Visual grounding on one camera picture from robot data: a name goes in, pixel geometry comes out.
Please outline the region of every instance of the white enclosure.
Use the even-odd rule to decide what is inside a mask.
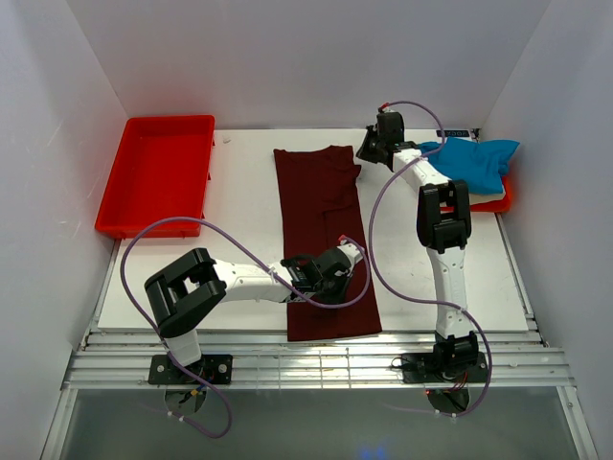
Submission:
[[[93,225],[128,117],[363,128],[393,99],[521,142],[509,237],[613,455],[612,22],[609,0],[0,3],[0,456],[43,449],[111,256]]]

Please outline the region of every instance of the white tabletop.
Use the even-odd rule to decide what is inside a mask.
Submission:
[[[216,131],[204,213],[265,262],[283,253],[283,230],[273,149],[319,150],[329,145],[362,143],[362,129],[262,129]],[[416,142],[437,140],[433,129],[407,130]],[[383,165],[362,164],[357,189],[364,229],[376,195],[390,172]],[[392,286],[413,297],[434,299],[432,268],[416,234],[417,197],[399,179],[388,190],[377,212],[375,254]],[[122,241],[119,258],[127,241]],[[211,256],[228,262],[250,263],[238,249],[208,228],[198,238],[141,240],[127,261],[127,280],[141,305],[151,313],[143,288],[145,280],[190,249],[206,247]],[[472,235],[466,247],[468,309],[486,331],[526,331],[526,319],[495,215],[472,214]],[[383,331],[433,331],[436,307],[396,298],[375,278],[375,295]],[[102,330],[148,329],[129,303],[113,268],[99,321]],[[200,323],[201,330],[286,331],[285,304],[261,301],[227,302]]]

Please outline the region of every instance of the blue cloth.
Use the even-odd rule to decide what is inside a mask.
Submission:
[[[439,145],[438,142],[420,144],[421,153],[432,151]],[[465,180],[472,194],[502,194],[500,176],[509,172],[509,160],[518,146],[516,141],[497,140],[477,144],[449,137],[441,151],[428,156],[428,161],[450,179]]]

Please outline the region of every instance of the cloth on tray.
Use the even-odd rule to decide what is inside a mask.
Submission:
[[[328,147],[313,152],[274,150],[283,216],[284,256],[320,255],[347,235],[366,247],[351,147]],[[355,298],[366,281],[359,264],[347,290]],[[357,304],[326,310],[305,303],[287,305],[287,340],[319,340],[381,332],[375,290],[370,285]]]
[[[422,153],[436,149],[438,142],[420,144]],[[476,143],[449,137],[441,151],[428,161],[452,180],[463,179],[472,194],[502,194],[502,175],[509,173],[509,160],[517,150],[516,141],[496,140]]]

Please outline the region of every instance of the glass panel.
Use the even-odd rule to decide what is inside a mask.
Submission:
[[[429,408],[418,389],[226,394],[235,423],[212,440],[160,413],[162,390],[81,390],[62,459],[578,458],[555,388],[492,388],[455,423],[383,405]],[[194,418],[219,430],[226,416],[210,395]]]

